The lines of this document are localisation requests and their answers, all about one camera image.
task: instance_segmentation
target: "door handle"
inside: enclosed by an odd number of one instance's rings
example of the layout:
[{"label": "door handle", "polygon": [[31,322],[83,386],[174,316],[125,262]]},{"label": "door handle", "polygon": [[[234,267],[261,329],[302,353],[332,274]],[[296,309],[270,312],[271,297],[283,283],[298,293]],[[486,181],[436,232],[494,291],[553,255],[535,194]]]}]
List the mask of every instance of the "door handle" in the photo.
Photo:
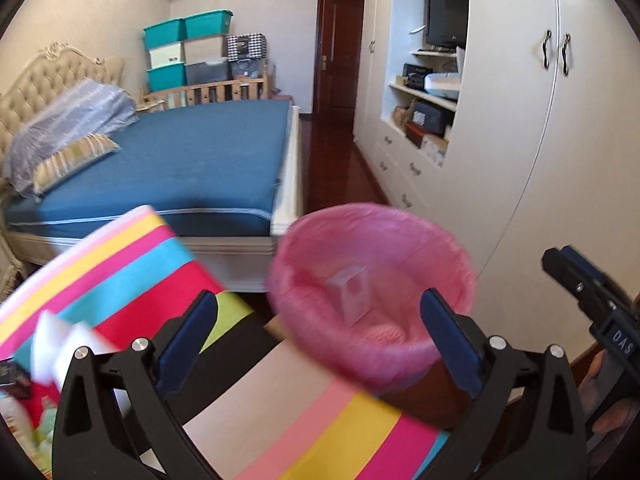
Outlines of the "door handle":
[{"label": "door handle", "polygon": [[571,35],[565,34],[564,43],[562,44],[562,73],[565,77],[569,75],[569,65],[567,65],[566,62],[566,48],[569,46],[569,43],[571,43]]},{"label": "door handle", "polygon": [[551,39],[551,30],[550,30],[550,29],[547,29],[547,30],[546,30],[546,34],[545,34],[545,39],[544,39],[544,41],[542,42],[542,55],[543,55],[543,56],[544,56],[544,58],[545,58],[545,61],[544,61],[544,63],[545,63],[545,70],[549,70],[549,58],[548,58],[548,56],[546,55],[546,48],[547,48],[547,45],[548,45],[548,43],[549,43],[549,40],[550,40],[550,39]]},{"label": "door handle", "polygon": [[415,176],[418,176],[418,175],[422,174],[422,170],[419,170],[418,168],[416,168],[415,164],[412,163],[412,162],[409,164],[409,169],[414,172]]}]

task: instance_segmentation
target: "shelf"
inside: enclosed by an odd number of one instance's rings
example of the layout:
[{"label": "shelf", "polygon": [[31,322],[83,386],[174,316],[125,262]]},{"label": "shelf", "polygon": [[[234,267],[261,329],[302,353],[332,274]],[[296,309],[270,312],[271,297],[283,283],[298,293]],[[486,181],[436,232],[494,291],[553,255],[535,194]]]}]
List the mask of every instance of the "shelf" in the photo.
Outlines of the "shelf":
[{"label": "shelf", "polygon": [[393,130],[395,130],[404,140],[404,142],[408,143],[411,145],[412,148],[415,149],[416,152],[418,152],[418,154],[427,160],[427,162],[429,164],[431,164],[436,170],[440,171],[442,169],[442,166],[440,166],[435,160],[433,160],[429,155],[427,155],[427,153],[425,153],[423,150],[419,150],[418,147],[412,143],[409,139],[406,138],[406,135],[404,134],[404,131],[402,131],[400,128],[398,128],[394,122],[390,119],[382,119],[390,128],[392,128]]},{"label": "shelf", "polygon": [[457,56],[455,52],[438,52],[437,50],[414,50],[412,54],[414,56],[449,57],[451,59]]},{"label": "shelf", "polygon": [[420,92],[419,90],[414,90],[413,88],[407,88],[406,86],[397,85],[396,83],[389,83],[389,86],[391,86],[391,88],[395,88],[396,90],[404,92],[405,94],[419,97],[420,99],[424,99],[425,101],[428,101],[430,103],[442,106],[443,108],[451,110],[452,112],[455,112],[456,107],[458,106],[458,103],[455,101],[450,101],[449,99],[443,99],[442,97],[429,95],[427,94],[427,92]]}]

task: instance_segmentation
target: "metal screw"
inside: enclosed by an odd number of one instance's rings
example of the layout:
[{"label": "metal screw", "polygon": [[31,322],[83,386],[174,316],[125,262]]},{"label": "metal screw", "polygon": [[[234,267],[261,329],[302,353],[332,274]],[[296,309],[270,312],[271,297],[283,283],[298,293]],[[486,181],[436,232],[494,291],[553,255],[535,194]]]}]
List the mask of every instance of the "metal screw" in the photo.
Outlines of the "metal screw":
[{"label": "metal screw", "polygon": [[558,359],[561,359],[564,357],[564,350],[562,350],[561,346],[551,345],[549,347],[549,352],[553,357],[557,357]]},{"label": "metal screw", "polygon": [[81,346],[80,348],[76,349],[76,351],[74,352],[74,357],[76,359],[84,359],[88,355],[89,355],[89,349],[86,346]]},{"label": "metal screw", "polygon": [[504,350],[505,348],[507,348],[507,342],[503,337],[500,337],[499,335],[492,335],[489,338],[489,345],[491,346],[491,348],[494,348],[496,350]]},{"label": "metal screw", "polygon": [[133,343],[131,343],[131,348],[133,348],[136,352],[142,352],[143,350],[146,350],[148,346],[149,339],[147,339],[146,337],[139,337]]}]

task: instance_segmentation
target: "striped pillow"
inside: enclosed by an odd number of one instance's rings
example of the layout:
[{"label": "striped pillow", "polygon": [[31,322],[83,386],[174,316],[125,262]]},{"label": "striped pillow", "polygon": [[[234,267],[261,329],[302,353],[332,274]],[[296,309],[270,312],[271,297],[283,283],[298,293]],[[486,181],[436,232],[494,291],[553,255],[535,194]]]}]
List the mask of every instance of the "striped pillow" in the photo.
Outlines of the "striped pillow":
[{"label": "striped pillow", "polygon": [[33,172],[36,200],[39,202],[40,197],[51,188],[96,160],[119,150],[120,146],[105,134],[92,134],[72,142],[37,165]]}]

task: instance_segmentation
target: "teal storage box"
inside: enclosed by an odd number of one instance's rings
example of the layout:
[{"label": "teal storage box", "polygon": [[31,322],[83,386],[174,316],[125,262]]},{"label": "teal storage box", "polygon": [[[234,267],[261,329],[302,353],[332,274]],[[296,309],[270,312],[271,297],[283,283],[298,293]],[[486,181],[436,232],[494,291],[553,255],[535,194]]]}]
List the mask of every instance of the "teal storage box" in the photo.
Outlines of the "teal storage box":
[{"label": "teal storage box", "polygon": [[168,22],[158,23],[145,29],[145,45],[147,50],[170,43],[183,41],[187,37],[187,30],[183,18],[176,18]]},{"label": "teal storage box", "polygon": [[212,10],[185,18],[187,39],[194,40],[212,34],[228,34],[233,15],[230,10]]},{"label": "teal storage box", "polygon": [[146,73],[149,77],[149,88],[152,92],[187,85],[187,73],[184,69],[184,63],[153,68],[147,70]]}]

